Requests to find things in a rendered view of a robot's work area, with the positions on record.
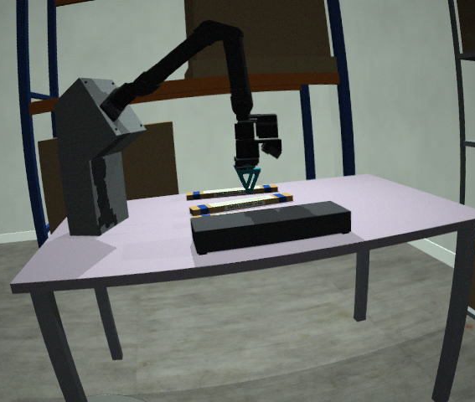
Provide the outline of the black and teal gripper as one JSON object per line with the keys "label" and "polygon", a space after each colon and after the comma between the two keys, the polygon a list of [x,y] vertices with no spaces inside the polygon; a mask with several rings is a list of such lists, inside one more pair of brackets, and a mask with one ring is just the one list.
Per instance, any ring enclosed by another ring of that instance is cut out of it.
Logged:
{"label": "black and teal gripper", "polygon": [[[255,139],[246,139],[244,141],[235,140],[235,147],[236,147],[236,157],[235,160],[235,171],[237,172],[240,181],[247,193],[252,193],[253,189],[256,185],[256,181],[259,177],[261,172],[260,168],[255,168],[259,163],[259,158],[247,158],[247,151],[246,151],[246,142],[254,141]],[[248,167],[250,166],[250,167]],[[250,186],[250,181],[252,179],[253,173],[255,174],[252,184]],[[243,177],[243,174],[249,174],[247,183]],[[249,188],[250,186],[250,188]]]}

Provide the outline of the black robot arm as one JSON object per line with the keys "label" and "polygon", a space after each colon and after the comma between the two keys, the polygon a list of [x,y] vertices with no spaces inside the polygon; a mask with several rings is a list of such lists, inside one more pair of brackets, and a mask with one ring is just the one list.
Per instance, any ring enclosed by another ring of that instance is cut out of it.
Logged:
{"label": "black robot arm", "polygon": [[[235,140],[254,139],[254,123],[256,136],[259,139],[278,138],[276,114],[250,113],[253,100],[245,62],[243,37],[243,31],[237,27],[211,20],[203,21],[179,46],[152,68],[144,71],[132,83],[124,83],[119,89],[115,88],[100,104],[100,108],[112,121],[115,121],[137,96],[152,94],[192,56],[206,46],[223,40],[230,78],[230,100],[238,121],[235,123]],[[261,150],[266,154],[271,154],[276,159],[281,155],[281,139],[263,139],[246,142],[247,158],[260,158],[259,143],[263,143]]]}

